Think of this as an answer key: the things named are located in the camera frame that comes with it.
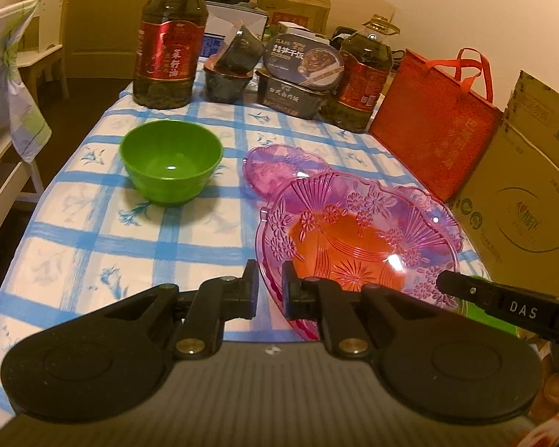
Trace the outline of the person's right hand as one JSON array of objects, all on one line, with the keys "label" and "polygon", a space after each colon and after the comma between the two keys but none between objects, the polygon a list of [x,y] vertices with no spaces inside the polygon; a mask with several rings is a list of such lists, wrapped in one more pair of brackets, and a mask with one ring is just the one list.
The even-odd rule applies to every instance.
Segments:
[{"label": "person's right hand", "polygon": [[530,408],[529,417],[536,423],[543,423],[559,413],[559,373],[553,367],[547,341],[533,337],[529,344],[538,352],[542,366],[540,390]]}]

